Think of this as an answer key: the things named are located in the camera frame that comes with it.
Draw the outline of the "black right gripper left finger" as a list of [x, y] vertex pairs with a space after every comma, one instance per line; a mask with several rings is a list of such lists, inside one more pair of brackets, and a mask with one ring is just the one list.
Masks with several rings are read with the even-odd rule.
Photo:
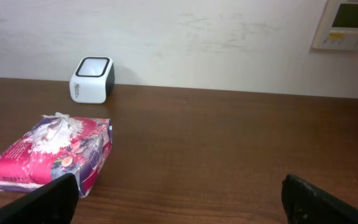
[[0, 208], [0, 224], [70, 223], [78, 203], [76, 178], [65, 174]]

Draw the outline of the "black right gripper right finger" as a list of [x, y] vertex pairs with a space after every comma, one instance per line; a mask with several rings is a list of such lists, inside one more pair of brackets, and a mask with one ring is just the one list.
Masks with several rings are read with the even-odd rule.
[[285, 177], [281, 198], [289, 224], [358, 224], [358, 209], [297, 175]]

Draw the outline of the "pink purple tissue pack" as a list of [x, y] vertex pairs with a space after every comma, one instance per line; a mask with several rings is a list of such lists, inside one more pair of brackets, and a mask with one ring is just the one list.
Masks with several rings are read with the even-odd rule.
[[110, 119], [55, 113], [0, 154], [0, 190], [31, 192], [65, 175], [86, 197], [111, 151]]

